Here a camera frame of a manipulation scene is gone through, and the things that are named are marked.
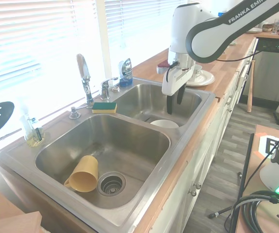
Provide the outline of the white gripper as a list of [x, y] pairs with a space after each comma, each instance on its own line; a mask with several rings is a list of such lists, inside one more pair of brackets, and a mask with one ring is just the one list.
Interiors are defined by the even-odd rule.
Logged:
[[186, 89], [187, 81], [192, 77], [195, 64], [189, 69], [182, 69], [179, 62], [174, 62], [163, 77], [162, 93], [167, 95], [167, 113], [172, 114], [175, 104], [175, 93], [177, 94], [177, 104], [181, 104]]

